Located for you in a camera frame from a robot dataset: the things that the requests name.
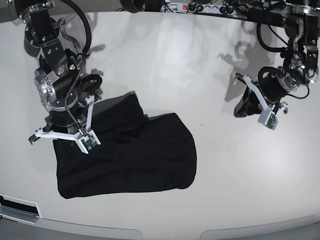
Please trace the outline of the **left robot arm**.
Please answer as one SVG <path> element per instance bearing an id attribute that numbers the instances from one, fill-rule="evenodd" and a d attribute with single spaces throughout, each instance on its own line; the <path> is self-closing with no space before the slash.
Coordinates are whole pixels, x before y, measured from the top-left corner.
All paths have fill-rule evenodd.
<path id="1" fill-rule="evenodd" d="M 278 67 L 264 66 L 257 77 L 236 73 L 246 85 L 243 96 L 234 109 L 236 118 L 259 115 L 263 123 L 276 120 L 280 111 L 288 112 L 284 97 L 297 99 L 292 92 L 301 86 L 309 88 L 318 75 L 317 47 L 320 37 L 320 2 L 318 0 L 253 0 L 232 2 L 227 13 L 237 13 L 256 23 L 260 46 L 270 53 L 278 53 L 283 60 Z M 283 46 L 272 47 L 262 38 L 262 26 L 281 27 L 287 40 Z"/>

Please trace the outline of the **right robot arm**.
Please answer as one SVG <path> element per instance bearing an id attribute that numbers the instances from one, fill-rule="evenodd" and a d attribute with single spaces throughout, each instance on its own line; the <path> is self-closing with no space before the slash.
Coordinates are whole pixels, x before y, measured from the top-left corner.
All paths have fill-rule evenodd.
<path id="1" fill-rule="evenodd" d="M 24 50 L 36 59 L 34 83 L 41 104 L 48 112 L 42 132 L 76 134 L 89 125 L 89 97 L 101 98 L 102 77 L 99 74 L 83 76 L 92 43 L 92 31 L 85 13 L 72 0 L 65 0 L 79 16 L 85 32 L 85 45 L 67 34 L 66 20 L 54 20 L 49 10 L 52 0 L 9 0 L 10 20 L 16 26 L 25 24 Z"/>

